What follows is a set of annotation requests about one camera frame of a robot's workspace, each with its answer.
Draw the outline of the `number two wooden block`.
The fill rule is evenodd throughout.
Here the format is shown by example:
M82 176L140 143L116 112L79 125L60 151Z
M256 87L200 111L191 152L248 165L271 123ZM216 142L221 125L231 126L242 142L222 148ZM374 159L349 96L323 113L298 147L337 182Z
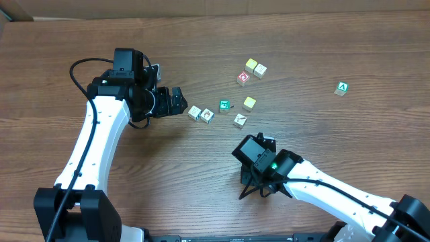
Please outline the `number two wooden block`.
M188 116L195 121L199 120L201 115L202 115L202 110L196 106L192 106L188 111Z

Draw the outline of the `acorn picture wooden block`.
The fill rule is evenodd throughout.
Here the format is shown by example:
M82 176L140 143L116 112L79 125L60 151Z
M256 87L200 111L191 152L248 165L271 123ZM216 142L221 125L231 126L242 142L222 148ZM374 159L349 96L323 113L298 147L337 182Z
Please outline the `acorn picture wooden block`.
M200 118L206 122L207 124L211 123L211 121L214 118L214 112L212 112L211 110L209 110L208 108L206 108L202 113Z

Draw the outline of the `green framed wooden block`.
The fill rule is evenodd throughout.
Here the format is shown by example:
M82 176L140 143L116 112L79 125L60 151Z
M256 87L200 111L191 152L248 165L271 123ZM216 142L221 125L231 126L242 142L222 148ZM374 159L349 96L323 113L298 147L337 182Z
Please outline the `green framed wooden block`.
M230 101L228 99L220 100L219 112L220 113L229 113L230 112Z

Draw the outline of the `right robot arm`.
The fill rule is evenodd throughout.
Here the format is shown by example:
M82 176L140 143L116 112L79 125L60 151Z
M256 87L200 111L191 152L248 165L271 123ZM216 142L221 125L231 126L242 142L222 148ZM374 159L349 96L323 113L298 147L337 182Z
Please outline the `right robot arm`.
M400 201L363 192L282 149L275 139L246 136L232 155L241 164L240 198L259 192L266 198L281 192L340 219L324 241L428 241L429 209L405 194Z

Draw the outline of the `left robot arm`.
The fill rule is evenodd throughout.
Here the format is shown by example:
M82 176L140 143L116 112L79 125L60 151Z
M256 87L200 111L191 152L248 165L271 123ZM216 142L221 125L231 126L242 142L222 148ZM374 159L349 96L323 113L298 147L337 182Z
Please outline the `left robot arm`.
M51 188L38 188L34 210L46 241L150 241L129 227L107 197L108 177L124 128L182 114L181 89L158 87L159 65L133 48L116 48L112 68L81 92L85 121L72 155Z

